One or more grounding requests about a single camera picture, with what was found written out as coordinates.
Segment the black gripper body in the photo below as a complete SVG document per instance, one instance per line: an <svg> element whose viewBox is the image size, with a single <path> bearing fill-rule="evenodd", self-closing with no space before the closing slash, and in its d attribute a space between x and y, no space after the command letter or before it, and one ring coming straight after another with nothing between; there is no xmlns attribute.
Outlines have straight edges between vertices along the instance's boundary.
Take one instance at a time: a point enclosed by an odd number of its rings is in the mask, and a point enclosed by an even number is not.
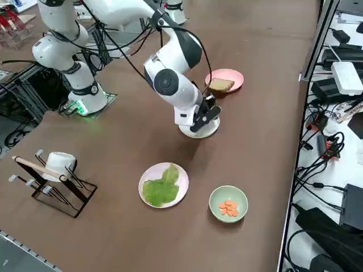
<svg viewBox="0 0 363 272"><path fill-rule="evenodd" d="M209 119L209 111L213 107L217 107L216 98L213 95L203 97L199 110L197 112L197 117L206 115Z"/></svg>

